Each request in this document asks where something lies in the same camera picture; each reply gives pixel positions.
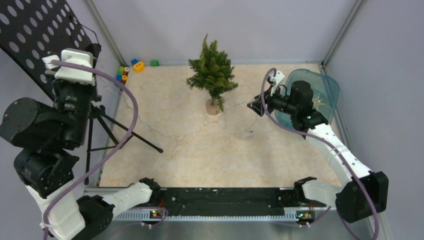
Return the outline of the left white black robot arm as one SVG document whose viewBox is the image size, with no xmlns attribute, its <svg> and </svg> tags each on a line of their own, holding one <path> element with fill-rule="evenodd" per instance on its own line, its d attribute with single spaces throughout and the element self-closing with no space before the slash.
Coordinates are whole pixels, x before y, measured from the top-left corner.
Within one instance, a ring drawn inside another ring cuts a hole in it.
<svg viewBox="0 0 424 240">
<path fill-rule="evenodd" d="M 59 240 L 91 240 L 113 218 L 140 204 L 160 202 L 160 186 L 152 178 L 113 194 L 76 198 L 67 192 L 79 160 L 70 151 L 85 142 L 92 103 L 100 101 L 94 85 L 53 81 L 53 106 L 23 97 L 5 110 L 0 135 L 21 148 L 13 166 L 40 208 L 41 227 Z"/>
</svg>

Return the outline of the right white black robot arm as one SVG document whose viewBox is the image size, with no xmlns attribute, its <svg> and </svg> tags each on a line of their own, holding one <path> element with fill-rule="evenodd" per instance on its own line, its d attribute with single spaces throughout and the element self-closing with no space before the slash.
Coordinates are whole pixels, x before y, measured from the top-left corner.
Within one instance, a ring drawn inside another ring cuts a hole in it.
<svg viewBox="0 0 424 240">
<path fill-rule="evenodd" d="M 288 114 L 295 133 L 313 145 L 336 173 L 340 185 L 332 185 L 315 177 L 295 182 L 293 200 L 299 206 L 311 201 L 335 208 L 343 220 L 354 223 L 381 213 L 387 208 L 389 179 L 364 165 L 336 136 L 328 120 L 313 104 L 314 92 L 303 80 L 291 85 L 290 93 L 278 93 L 276 84 L 247 104 L 259 116 L 276 110 Z"/>
</svg>

